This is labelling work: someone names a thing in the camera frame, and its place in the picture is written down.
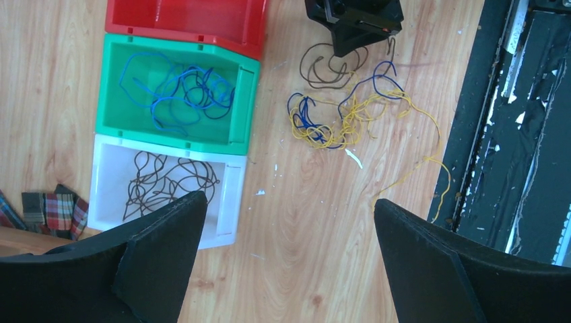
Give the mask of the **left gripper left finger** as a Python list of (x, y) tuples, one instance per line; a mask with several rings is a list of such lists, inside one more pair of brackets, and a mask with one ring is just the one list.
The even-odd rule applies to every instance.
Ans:
[(2, 322), (176, 322), (207, 212), (193, 191), (40, 255), (1, 259)]

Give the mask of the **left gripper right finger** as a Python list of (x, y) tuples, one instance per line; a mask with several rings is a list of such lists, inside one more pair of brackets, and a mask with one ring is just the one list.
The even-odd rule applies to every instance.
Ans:
[(374, 222), (400, 322), (569, 322), (570, 269), (497, 251), (388, 199)]

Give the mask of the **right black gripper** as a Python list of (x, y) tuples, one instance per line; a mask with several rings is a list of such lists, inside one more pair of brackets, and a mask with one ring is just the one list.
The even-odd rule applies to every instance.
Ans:
[(305, 0), (308, 18), (331, 31), (333, 54), (344, 57), (402, 30), (401, 2)]

